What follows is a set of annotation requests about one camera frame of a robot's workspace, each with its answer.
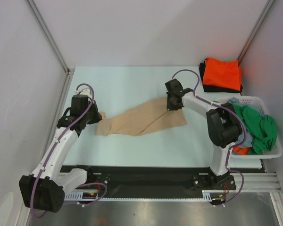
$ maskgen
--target laundry basket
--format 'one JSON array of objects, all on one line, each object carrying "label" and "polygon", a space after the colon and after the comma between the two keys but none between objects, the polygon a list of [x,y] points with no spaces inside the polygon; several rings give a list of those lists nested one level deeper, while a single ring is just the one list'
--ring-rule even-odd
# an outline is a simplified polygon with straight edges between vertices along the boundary
[{"label": "laundry basket", "polygon": [[[225,104],[231,97],[222,97],[218,98],[216,101],[218,101],[221,104]],[[268,111],[266,107],[263,104],[263,101],[258,97],[250,97],[250,96],[240,96],[236,97],[240,103],[244,105],[256,105],[259,107],[261,114],[264,116],[268,114]],[[238,158],[238,159],[271,159],[271,158],[278,158],[282,155],[282,147],[280,145],[279,139],[277,138],[277,141],[274,145],[274,148],[272,151],[263,151],[263,154],[258,155],[238,155],[238,154],[232,154],[232,158]]]}]

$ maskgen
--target wall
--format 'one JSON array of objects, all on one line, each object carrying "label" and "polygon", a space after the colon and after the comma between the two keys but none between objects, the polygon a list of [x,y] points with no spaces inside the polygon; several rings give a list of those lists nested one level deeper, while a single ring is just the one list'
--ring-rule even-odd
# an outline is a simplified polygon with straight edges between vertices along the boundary
[{"label": "wall", "polygon": [[0,226],[18,217],[19,179],[43,154],[64,80],[25,1],[0,0]]},{"label": "wall", "polygon": [[[283,146],[283,0],[277,1],[242,63],[244,94],[262,98]],[[283,156],[266,161],[283,189]]]},{"label": "wall", "polygon": [[70,67],[237,59],[267,0],[35,0]]}]

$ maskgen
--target orange cloth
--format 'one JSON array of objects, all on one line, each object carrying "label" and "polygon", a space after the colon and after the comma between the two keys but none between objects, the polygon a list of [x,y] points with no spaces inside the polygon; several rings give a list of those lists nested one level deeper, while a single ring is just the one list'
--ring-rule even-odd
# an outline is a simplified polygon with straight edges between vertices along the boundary
[{"label": "orange cloth", "polygon": [[250,151],[251,147],[234,147],[233,152],[237,154],[246,155]]},{"label": "orange cloth", "polygon": [[240,91],[242,81],[241,68],[238,60],[222,62],[213,58],[206,59],[206,69],[203,75],[203,85],[212,85]]}]

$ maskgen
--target blue cloth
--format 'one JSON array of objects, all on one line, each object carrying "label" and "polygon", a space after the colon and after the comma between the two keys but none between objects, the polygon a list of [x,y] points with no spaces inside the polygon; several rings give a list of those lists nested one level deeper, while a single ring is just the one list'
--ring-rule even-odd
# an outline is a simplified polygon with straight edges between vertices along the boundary
[{"label": "blue cloth", "polygon": [[[238,106],[244,106],[244,104],[240,103],[240,101],[235,97],[229,99],[227,102],[238,105]],[[255,109],[256,111],[260,112],[260,109],[258,106],[255,106],[255,105],[249,105],[249,106]],[[243,139],[244,139],[244,132],[242,131],[241,135],[238,137],[236,144],[241,143]],[[247,132],[245,142],[239,147],[252,147],[253,140],[254,140],[254,137],[249,132]]]}]

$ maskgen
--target green cloth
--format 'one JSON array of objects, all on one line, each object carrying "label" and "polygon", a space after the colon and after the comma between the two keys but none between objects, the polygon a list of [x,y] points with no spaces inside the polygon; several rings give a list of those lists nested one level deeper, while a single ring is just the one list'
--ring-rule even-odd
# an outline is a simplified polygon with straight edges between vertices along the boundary
[{"label": "green cloth", "polygon": [[238,106],[233,104],[236,114],[244,122],[246,130],[254,136],[253,147],[248,154],[263,154],[263,150],[271,151],[277,140],[277,128],[274,119],[248,105]]}]

